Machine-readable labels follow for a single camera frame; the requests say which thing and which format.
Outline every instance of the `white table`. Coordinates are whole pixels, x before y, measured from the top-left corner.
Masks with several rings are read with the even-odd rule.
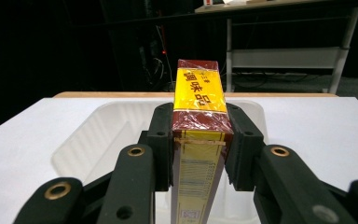
[[[172,101],[171,94],[142,96],[42,99],[1,125],[0,224],[11,223],[34,191],[58,176],[50,163],[52,153],[98,106],[114,101]],[[227,98],[233,104],[243,100],[263,106],[269,142],[294,149],[323,181],[347,189],[352,180],[358,179],[355,98]]]

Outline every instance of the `screw hole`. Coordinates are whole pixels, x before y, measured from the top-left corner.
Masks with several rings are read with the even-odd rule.
[[[283,148],[283,147],[273,147],[271,149],[271,152],[275,156],[280,156],[280,157],[287,157],[290,154],[289,151],[286,148]]]
[[[338,223],[339,217],[338,215],[328,207],[317,204],[312,207],[312,212],[318,217],[320,220],[327,223]]]
[[[122,206],[117,210],[116,216],[121,220],[129,219],[132,216],[132,208],[129,206]]]
[[[142,147],[133,147],[130,150],[128,150],[129,156],[142,156],[145,153],[145,149]]]
[[[67,195],[69,191],[71,191],[71,185],[68,182],[63,181],[48,188],[45,192],[45,198],[49,200],[57,200]]]

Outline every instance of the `wooden table edge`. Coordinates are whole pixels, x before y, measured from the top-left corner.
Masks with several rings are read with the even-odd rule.
[[[53,98],[150,98],[172,97],[174,92],[64,91]],[[225,92],[226,97],[337,97],[332,93]]]

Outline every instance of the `clear plastic wrap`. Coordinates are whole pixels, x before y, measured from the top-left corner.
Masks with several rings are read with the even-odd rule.
[[[233,135],[217,62],[179,60],[172,131],[172,224],[206,223]]]

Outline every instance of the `barcode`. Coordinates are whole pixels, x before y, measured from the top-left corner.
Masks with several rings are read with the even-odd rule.
[[[181,217],[184,218],[200,218],[200,211],[197,210],[182,210]]]
[[[213,161],[181,160],[179,195],[208,199],[214,169]]]

